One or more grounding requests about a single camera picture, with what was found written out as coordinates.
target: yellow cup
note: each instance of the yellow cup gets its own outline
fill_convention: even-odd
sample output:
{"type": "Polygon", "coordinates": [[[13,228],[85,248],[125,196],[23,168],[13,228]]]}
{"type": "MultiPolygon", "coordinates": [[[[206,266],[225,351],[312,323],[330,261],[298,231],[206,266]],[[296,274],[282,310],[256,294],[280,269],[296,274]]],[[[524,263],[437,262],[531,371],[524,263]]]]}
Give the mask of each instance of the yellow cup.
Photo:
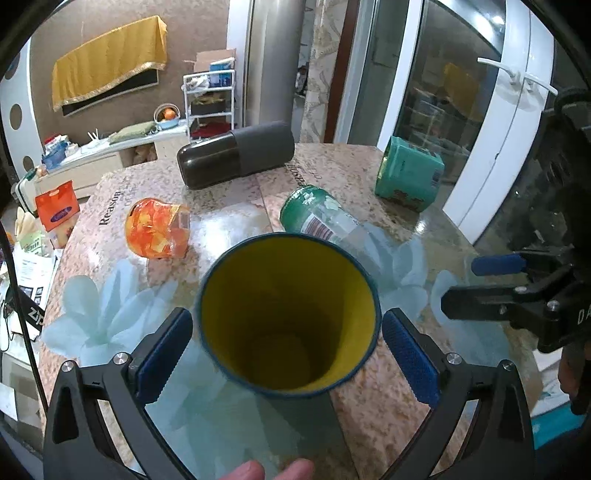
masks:
{"type": "Polygon", "coordinates": [[[204,348],[231,379],[265,395],[310,397],[347,381],[373,352],[379,300],[361,265],[311,236],[243,241],[197,297],[204,348]]]}

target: stainless steel column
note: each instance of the stainless steel column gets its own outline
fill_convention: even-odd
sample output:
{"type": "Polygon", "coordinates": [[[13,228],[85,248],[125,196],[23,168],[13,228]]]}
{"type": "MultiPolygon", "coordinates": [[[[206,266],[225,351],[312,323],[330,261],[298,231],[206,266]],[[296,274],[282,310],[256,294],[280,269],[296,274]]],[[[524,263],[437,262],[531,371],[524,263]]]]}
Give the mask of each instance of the stainless steel column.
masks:
{"type": "Polygon", "coordinates": [[[306,0],[254,0],[248,46],[245,125],[291,123],[306,0]]]}

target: door handle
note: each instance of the door handle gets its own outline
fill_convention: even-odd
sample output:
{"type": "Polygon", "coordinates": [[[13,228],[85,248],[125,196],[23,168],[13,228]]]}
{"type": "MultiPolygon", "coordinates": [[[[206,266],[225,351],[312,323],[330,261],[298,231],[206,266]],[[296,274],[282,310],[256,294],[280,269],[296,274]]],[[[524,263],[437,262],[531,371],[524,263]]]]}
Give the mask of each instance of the door handle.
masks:
{"type": "Polygon", "coordinates": [[[497,67],[498,69],[504,70],[509,78],[511,79],[511,85],[519,85],[519,71],[513,70],[505,63],[501,63],[500,61],[495,61],[491,59],[484,59],[482,57],[478,57],[476,59],[478,63],[483,63],[485,65],[490,65],[492,67],[497,67]]]}
{"type": "Polygon", "coordinates": [[[550,85],[548,82],[545,82],[545,81],[539,79],[538,77],[536,77],[535,75],[532,75],[531,73],[525,72],[523,74],[523,78],[525,78],[525,83],[527,84],[527,91],[528,92],[533,92],[534,91],[534,84],[537,83],[542,88],[545,88],[546,90],[548,90],[552,95],[558,95],[557,89],[552,87],[552,85],[550,85]]]}

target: yellow cloth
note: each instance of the yellow cloth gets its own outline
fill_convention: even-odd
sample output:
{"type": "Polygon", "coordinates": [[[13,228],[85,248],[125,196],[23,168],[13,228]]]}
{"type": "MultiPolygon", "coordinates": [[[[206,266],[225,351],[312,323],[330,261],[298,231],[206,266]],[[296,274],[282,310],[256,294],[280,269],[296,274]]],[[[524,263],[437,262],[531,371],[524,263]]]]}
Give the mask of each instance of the yellow cloth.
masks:
{"type": "Polygon", "coordinates": [[[53,109],[110,90],[144,70],[164,70],[166,24],[156,15],[96,37],[53,66],[53,109]]]}
{"type": "Polygon", "coordinates": [[[476,95],[478,95],[478,82],[468,72],[453,63],[445,65],[443,76],[443,88],[452,105],[466,118],[482,121],[482,115],[472,111],[476,95]]]}

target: human finger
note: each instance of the human finger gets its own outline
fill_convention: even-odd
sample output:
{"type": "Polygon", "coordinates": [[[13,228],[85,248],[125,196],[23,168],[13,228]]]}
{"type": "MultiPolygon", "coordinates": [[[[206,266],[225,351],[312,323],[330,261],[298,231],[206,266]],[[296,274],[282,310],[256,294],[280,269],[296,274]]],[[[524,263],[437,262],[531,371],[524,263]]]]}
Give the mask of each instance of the human finger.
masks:
{"type": "Polygon", "coordinates": [[[312,480],[313,476],[314,463],[300,458],[277,475],[275,480],[312,480]]]}
{"type": "Polygon", "coordinates": [[[255,461],[243,463],[220,480],[265,480],[265,469],[255,461]]]}
{"type": "Polygon", "coordinates": [[[579,389],[579,380],[574,376],[573,369],[569,365],[567,356],[563,354],[558,365],[558,381],[560,389],[568,395],[576,395],[579,389]]]}

